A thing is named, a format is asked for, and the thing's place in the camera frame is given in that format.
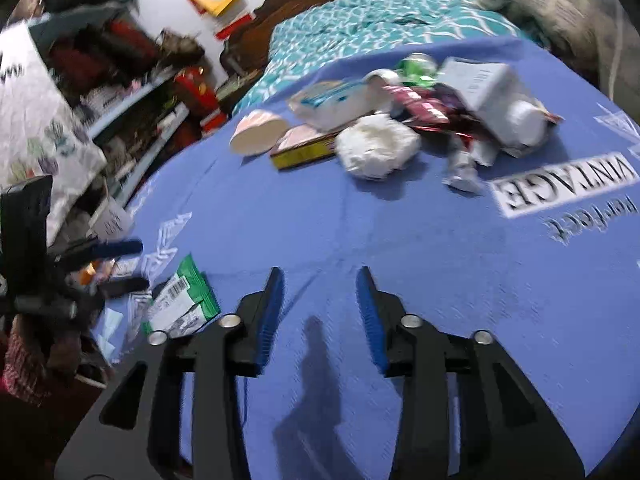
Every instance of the paper cup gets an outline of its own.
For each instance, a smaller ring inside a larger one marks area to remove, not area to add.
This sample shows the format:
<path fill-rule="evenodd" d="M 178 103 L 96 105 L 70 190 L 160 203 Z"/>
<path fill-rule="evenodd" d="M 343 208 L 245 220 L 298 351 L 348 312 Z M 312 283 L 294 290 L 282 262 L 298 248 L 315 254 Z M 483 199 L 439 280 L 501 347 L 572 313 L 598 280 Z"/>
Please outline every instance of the paper cup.
<path fill-rule="evenodd" d="M 239 155 L 258 155 L 275 146 L 289 128 L 289 123 L 279 115 L 254 110 L 238 123 L 229 146 Z"/>

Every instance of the crumpled tissue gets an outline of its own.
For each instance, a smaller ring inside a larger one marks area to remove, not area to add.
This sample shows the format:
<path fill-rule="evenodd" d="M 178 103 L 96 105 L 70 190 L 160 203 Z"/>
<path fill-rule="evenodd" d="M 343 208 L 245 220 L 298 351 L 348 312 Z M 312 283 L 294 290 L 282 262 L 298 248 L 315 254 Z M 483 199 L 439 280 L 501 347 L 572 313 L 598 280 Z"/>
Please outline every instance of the crumpled tissue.
<path fill-rule="evenodd" d="M 335 151 L 353 176 L 382 180 L 420 149 L 420 135 L 388 114 L 360 118 L 335 139 Z"/>

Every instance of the green snack packet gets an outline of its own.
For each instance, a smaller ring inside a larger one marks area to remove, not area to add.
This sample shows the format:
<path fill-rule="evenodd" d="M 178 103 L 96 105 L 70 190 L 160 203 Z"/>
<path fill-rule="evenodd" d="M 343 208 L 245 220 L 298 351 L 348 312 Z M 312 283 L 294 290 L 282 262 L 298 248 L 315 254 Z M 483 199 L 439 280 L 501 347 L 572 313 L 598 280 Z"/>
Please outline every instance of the green snack packet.
<path fill-rule="evenodd" d="M 190 322 L 181 322 L 180 319 L 190 311 Z M 143 327 L 146 333 L 155 330 L 169 332 L 173 328 L 174 336 L 184 335 L 176 332 L 178 327 L 189 328 L 193 332 L 219 313 L 220 306 L 213 291 L 188 254 L 149 307 Z"/>

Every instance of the white bottle cap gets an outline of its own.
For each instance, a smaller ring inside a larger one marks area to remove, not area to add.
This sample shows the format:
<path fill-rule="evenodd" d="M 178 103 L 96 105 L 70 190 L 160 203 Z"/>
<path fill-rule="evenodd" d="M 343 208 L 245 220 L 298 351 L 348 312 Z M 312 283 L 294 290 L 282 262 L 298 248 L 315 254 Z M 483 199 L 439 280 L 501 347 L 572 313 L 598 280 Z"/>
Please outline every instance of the white bottle cap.
<path fill-rule="evenodd" d="M 526 146 L 537 146 L 546 131 L 546 117 L 542 110 L 528 101 L 516 101 L 507 112 L 507 120 L 515 138 Z"/>

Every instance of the white cloth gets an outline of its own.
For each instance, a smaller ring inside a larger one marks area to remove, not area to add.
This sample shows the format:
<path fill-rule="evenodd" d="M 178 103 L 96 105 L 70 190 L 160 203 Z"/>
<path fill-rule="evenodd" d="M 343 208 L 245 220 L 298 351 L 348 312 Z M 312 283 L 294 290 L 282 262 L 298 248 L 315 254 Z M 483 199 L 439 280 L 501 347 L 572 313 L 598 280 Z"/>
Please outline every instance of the white cloth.
<path fill-rule="evenodd" d="M 335 151 L 353 176 L 381 180 L 420 149 L 420 135 L 387 114 L 363 117 L 335 139 Z"/>
<path fill-rule="evenodd" d="M 0 33 L 0 187 L 52 174 L 47 243 L 106 160 L 49 77 L 25 23 Z"/>

